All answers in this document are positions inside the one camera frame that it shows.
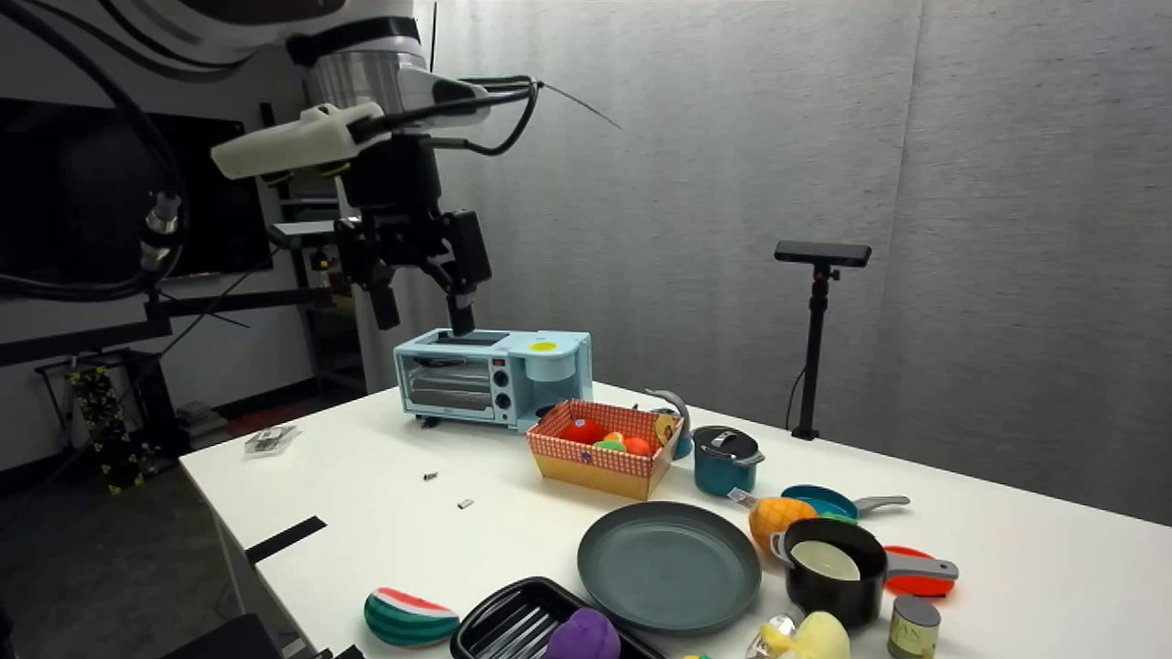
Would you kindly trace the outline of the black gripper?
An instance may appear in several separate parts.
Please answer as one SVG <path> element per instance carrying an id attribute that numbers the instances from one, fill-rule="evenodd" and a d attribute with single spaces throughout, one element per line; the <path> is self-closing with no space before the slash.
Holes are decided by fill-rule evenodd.
<path id="1" fill-rule="evenodd" d="M 358 213 L 342 232 L 346 271 L 366 281 L 381 329 L 399 328 L 396 267 L 420 267 L 446 291 L 446 320 L 458 336 L 475 329 L 472 291 L 492 280 L 481 220 L 440 209 L 431 143 L 399 135 L 363 152 L 342 177 L 346 203 Z"/>

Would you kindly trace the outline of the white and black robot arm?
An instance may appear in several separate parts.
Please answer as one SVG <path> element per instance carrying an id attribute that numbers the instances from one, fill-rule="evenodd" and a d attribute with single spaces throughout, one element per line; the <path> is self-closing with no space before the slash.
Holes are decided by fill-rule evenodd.
<path id="1" fill-rule="evenodd" d="M 481 220 L 440 209 L 440 152 L 502 157 L 526 127 L 543 82 L 526 74 L 443 77 L 429 66 L 413 0 L 0 0 L 0 14 L 74 64 L 115 103 L 158 169 L 148 195 L 139 264 L 109 281 L 6 275 L 32 301 L 121 301 L 154 293 L 190 232 L 187 177 L 148 112 L 56 20 L 121 59 L 171 77 L 220 82 L 283 47 L 308 74 L 308 107 L 276 127 L 215 143 L 225 179 L 326 174 L 342 179 L 346 275 L 393 329 L 399 267 L 424 271 L 446 296 L 455 334 L 472 334 L 492 280 Z"/>

